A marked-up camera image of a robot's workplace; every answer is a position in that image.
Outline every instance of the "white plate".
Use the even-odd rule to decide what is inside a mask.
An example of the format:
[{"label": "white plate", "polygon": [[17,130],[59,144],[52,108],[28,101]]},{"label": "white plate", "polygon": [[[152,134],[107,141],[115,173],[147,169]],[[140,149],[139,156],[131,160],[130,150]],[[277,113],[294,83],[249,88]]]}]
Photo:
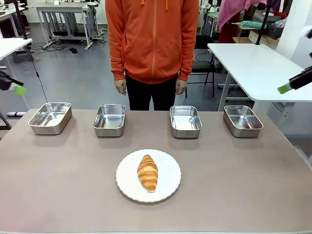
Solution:
[{"label": "white plate", "polygon": [[[155,192],[150,193],[141,185],[137,168],[145,155],[151,156],[158,168]],[[181,182],[181,170],[176,160],[160,150],[138,150],[126,156],[116,170],[116,183],[129,198],[140,202],[156,202],[171,196]]]}]

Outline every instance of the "stainless steel container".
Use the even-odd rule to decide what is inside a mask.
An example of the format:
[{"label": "stainless steel container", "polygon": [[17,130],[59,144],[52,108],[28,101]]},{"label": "stainless steel container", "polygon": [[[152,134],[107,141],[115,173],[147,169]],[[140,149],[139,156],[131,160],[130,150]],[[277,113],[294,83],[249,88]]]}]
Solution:
[{"label": "stainless steel container", "polygon": [[98,137],[119,137],[123,133],[126,106],[101,105],[93,121],[93,127]]},{"label": "stainless steel container", "polygon": [[235,137],[257,137],[263,128],[248,106],[225,106],[223,118]]},{"label": "stainless steel container", "polygon": [[170,108],[172,134],[176,138],[197,138],[202,124],[198,111],[193,106]]},{"label": "stainless steel container", "polygon": [[38,135],[58,135],[64,130],[71,116],[70,103],[48,102],[28,121],[28,126]]}]

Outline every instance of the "orange hoodie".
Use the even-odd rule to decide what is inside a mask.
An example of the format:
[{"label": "orange hoodie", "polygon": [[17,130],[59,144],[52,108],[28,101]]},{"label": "orange hoodie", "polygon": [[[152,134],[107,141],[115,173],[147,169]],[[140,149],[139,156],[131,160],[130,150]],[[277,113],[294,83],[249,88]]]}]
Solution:
[{"label": "orange hoodie", "polygon": [[179,73],[187,80],[194,59],[198,0],[106,0],[114,79],[124,71],[157,84]]}]

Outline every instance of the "croissant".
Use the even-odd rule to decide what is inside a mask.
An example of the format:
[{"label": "croissant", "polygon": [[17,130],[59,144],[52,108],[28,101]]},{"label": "croissant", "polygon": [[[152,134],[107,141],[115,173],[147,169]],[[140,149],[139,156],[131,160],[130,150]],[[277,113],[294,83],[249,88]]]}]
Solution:
[{"label": "croissant", "polygon": [[158,180],[158,168],[149,155],[143,157],[137,169],[137,177],[149,192],[155,192]]}]

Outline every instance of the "black chair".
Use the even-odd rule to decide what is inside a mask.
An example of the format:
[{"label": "black chair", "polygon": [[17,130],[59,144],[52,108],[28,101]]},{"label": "black chair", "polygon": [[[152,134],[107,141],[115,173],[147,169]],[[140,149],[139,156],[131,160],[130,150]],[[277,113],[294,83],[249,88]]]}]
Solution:
[{"label": "black chair", "polygon": [[[195,49],[207,49],[208,43],[213,43],[214,41],[210,36],[206,35],[197,35]],[[213,80],[207,81],[209,73],[213,74]],[[192,63],[192,73],[191,75],[206,75],[205,82],[190,82],[188,84],[213,84],[213,97],[215,96],[215,66],[213,65],[213,56],[211,56],[211,60],[209,61],[194,61]],[[187,88],[185,90],[185,98],[187,98]]]}]

